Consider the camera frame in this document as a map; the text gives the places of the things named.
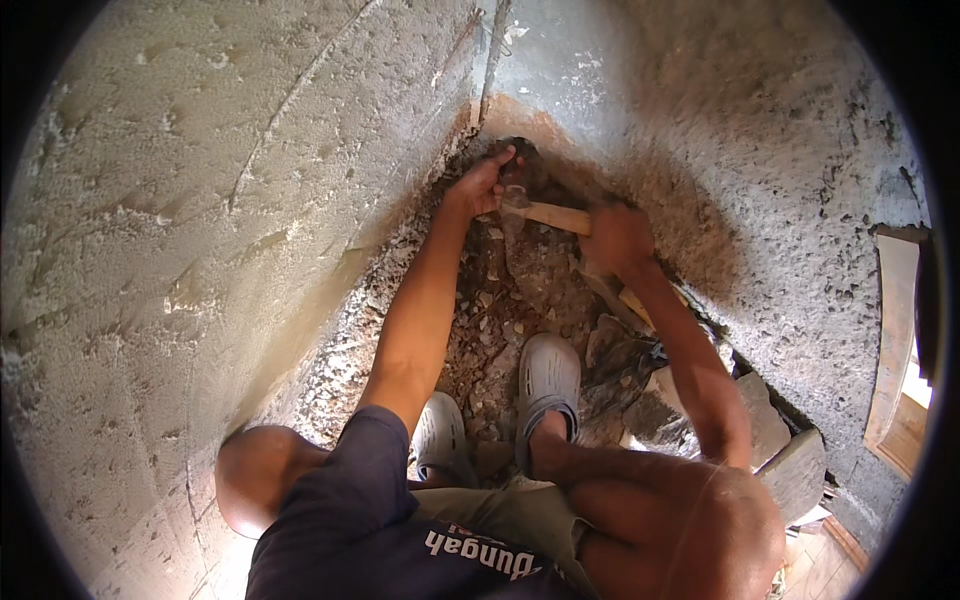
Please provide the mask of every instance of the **floor tile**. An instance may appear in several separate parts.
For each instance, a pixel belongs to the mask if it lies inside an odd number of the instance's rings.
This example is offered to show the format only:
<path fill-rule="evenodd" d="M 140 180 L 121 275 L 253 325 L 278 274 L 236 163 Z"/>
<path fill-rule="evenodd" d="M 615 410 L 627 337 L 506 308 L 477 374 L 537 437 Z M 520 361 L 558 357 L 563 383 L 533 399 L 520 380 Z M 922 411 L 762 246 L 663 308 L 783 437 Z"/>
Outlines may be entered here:
<path fill-rule="evenodd" d="M 806 576 L 813 567 L 813 560 L 808 554 L 802 552 L 797 560 L 786 567 L 786 588 L 790 590 L 803 577 Z"/>
<path fill-rule="evenodd" d="M 806 594 L 810 598 L 816 598 L 829 583 L 833 574 L 837 572 L 840 565 L 847 559 L 847 553 L 843 551 L 833 539 L 829 539 L 824 544 L 824 549 L 820 551 L 817 558 L 813 561 L 809 575 L 806 578 Z"/>
<path fill-rule="evenodd" d="M 786 537 L 786 549 L 783 551 L 783 564 L 792 564 L 804 553 L 806 549 L 805 540 L 801 538 Z"/>
<path fill-rule="evenodd" d="M 837 569 L 837 572 L 833 573 L 833 577 L 830 578 L 827 586 L 820 592 L 816 600 L 843 600 L 859 578 L 860 569 L 856 568 L 856 564 L 847 558 Z"/>
<path fill-rule="evenodd" d="M 829 541 L 833 541 L 830 534 L 821 529 L 816 536 L 811 534 L 800 534 L 800 539 L 804 542 L 804 551 L 810 555 L 814 562 L 817 561 L 817 555 L 824 549 Z"/>
<path fill-rule="evenodd" d="M 780 600 L 806 600 L 806 578 L 809 572 L 793 583 L 793 586 L 786 589 L 786 593 Z"/>

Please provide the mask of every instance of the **foot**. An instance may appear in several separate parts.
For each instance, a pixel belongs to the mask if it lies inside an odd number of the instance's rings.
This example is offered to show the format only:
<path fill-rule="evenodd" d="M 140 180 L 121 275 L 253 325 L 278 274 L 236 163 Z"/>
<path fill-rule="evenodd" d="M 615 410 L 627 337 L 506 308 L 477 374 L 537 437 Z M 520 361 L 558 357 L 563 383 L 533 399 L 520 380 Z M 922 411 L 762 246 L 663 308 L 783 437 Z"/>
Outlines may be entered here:
<path fill-rule="evenodd" d="M 412 440 L 417 476 L 449 487 L 478 487 L 470 465 L 464 418 L 452 397 L 434 392 L 426 401 Z"/>
<path fill-rule="evenodd" d="M 549 472 L 546 467 L 552 459 L 550 452 L 540 451 L 543 447 L 576 439 L 579 394 L 580 357 L 576 350 L 564 338 L 552 333 L 530 338 L 520 357 L 519 428 L 516 432 L 516 462 L 528 477 L 546 478 Z"/>
<path fill-rule="evenodd" d="M 557 411 L 547 411 L 543 420 L 530 434 L 530 474 L 538 481 L 553 481 L 554 466 L 560 463 L 566 440 L 566 416 Z"/>

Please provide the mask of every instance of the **crocs shoe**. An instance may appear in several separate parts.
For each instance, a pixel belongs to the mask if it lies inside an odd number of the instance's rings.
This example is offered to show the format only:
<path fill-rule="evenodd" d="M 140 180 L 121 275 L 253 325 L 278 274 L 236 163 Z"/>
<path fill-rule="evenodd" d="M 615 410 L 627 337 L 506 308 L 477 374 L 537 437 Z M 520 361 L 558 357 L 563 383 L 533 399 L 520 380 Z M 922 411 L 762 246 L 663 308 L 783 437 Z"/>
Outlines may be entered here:
<path fill-rule="evenodd" d="M 580 357 L 562 337 L 539 333 L 527 341 L 520 356 L 520 396 L 516 407 L 516 464 L 530 472 L 530 434 L 548 410 L 566 417 L 566 440 L 580 430 L 577 401 L 580 397 Z"/>
<path fill-rule="evenodd" d="M 426 481 L 427 468 L 435 468 L 462 486 L 479 487 L 467 452 L 464 418 L 447 394 L 434 392 L 426 401 L 414 430 L 413 448 L 421 481 Z"/>

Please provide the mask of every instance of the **concrete wall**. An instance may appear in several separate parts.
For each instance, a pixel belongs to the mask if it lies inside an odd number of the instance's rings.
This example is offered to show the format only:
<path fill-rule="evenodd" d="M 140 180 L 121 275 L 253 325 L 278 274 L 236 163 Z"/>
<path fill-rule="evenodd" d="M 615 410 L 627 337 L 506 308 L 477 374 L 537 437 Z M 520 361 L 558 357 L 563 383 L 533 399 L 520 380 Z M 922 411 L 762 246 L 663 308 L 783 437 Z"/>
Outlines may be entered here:
<path fill-rule="evenodd" d="M 242 593 L 216 450 L 470 125 L 488 54 L 471 19 L 470 2 L 124 0 L 69 59 L 6 215 L 4 396 L 97 596 Z"/>
<path fill-rule="evenodd" d="M 826 437 L 868 549 L 902 482 L 861 442 L 876 377 L 870 227 L 929 224 L 923 175 L 863 49 L 822 2 L 513 3 L 484 129 L 651 216 L 733 346 Z"/>

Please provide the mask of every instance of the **hand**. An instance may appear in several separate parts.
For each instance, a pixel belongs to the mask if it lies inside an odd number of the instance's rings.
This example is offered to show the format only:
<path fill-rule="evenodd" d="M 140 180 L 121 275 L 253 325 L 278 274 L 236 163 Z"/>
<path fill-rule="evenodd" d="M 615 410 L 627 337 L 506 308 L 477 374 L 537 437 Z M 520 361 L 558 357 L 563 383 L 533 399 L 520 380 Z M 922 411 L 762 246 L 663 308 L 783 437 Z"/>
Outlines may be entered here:
<path fill-rule="evenodd" d="M 516 148 L 508 146 L 503 152 L 473 165 L 466 175 L 447 190 L 444 202 L 462 207 L 471 219 L 496 209 L 503 194 L 503 186 L 497 183 L 500 167 L 510 162 L 515 153 Z"/>
<path fill-rule="evenodd" d="M 654 255 L 654 236 L 643 210 L 613 204 L 590 211 L 593 234 L 579 235 L 584 256 L 621 279 L 631 267 Z"/>

